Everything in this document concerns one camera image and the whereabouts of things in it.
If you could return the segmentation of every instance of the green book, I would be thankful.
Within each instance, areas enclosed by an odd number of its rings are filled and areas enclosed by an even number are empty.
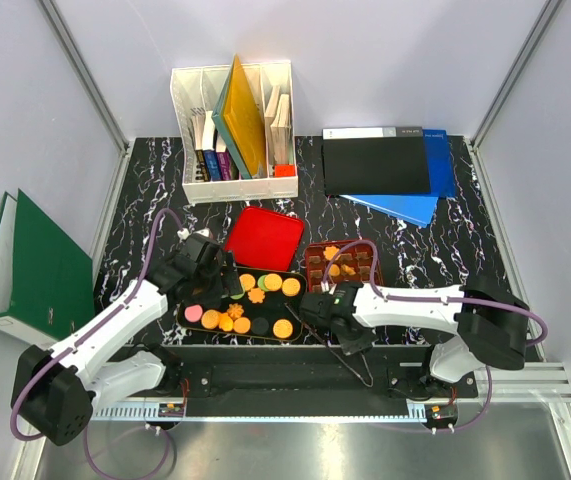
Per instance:
[[[44,346],[94,317],[92,260],[22,191],[0,211],[0,330]]]
[[[236,148],[236,143],[234,142],[234,138],[232,138],[232,134],[229,132],[227,125],[225,124],[225,120],[223,120],[222,112],[223,107],[225,106],[225,99],[229,93],[229,81],[230,77],[232,76],[232,67],[230,67],[229,73],[227,74],[227,79],[225,80],[225,84],[223,85],[223,91],[221,92],[220,97],[218,97],[218,101],[214,106],[214,111],[212,112],[212,120],[214,121],[214,125],[216,125],[216,131],[218,134],[223,137],[223,141],[225,142],[225,146],[227,150],[229,150],[229,154],[232,157],[232,160],[238,171],[241,174],[241,178],[243,180],[250,180],[252,176],[249,174],[247,170],[247,166],[243,161],[243,157],[241,156],[238,148]]]

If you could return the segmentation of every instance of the black notebook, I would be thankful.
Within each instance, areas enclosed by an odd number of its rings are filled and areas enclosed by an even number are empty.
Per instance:
[[[429,194],[420,127],[323,130],[326,195]]]

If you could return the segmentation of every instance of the gray floor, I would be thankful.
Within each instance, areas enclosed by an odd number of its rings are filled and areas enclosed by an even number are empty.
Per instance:
[[[467,414],[478,409],[463,407]],[[100,451],[133,426],[91,424],[91,450]],[[173,453],[156,478],[570,478],[549,412],[538,404],[492,405],[471,430],[436,437],[372,425],[184,423],[172,430],[172,439]],[[78,440],[66,447],[49,444],[37,478],[97,478],[84,464]],[[136,478],[156,465],[163,449],[161,438],[141,430],[112,445],[96,462],[110,475]]]

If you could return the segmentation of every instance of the purple book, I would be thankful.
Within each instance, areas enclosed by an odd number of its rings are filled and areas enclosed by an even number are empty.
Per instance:
[[[223,180],[236,180],[238,178],[238,168],[232,161],[232,156],[229,154],[225,141],[220,135],[216,139],[216,159],[218,160]]]

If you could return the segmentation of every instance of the marble surface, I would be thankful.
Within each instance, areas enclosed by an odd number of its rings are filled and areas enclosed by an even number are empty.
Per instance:
[[[457,195],[441,199],[432,223],[420,228],[342,198],[323,195],[320,137],[297,137],[299,196],[292,199],[187,205],[181,187],[183,151],[180,138],[137,139],[95,286],[97,309],[115,300],[139,273],[154,216],[163,207],[178,212],[190,230],[209,227],[224,243],[235,219],[247,205],[296,216],[305,232],[291,270],[303,270],[303,251],[312,242],[368,238],[381,256],[383,278],[391,287],[441,287],[483,275],[509,288],[480,186],[462,137],[450,137]],[[154,259],[176,247],[175,225],[163,220]],[[235,335],[183,329],[176,311],[141,331],[136,341],[164,344],[265,344]],[[423,343],[415,329],[386,327],[378,331],[386,344]],[[316,343],[310,336],[299,343]]]

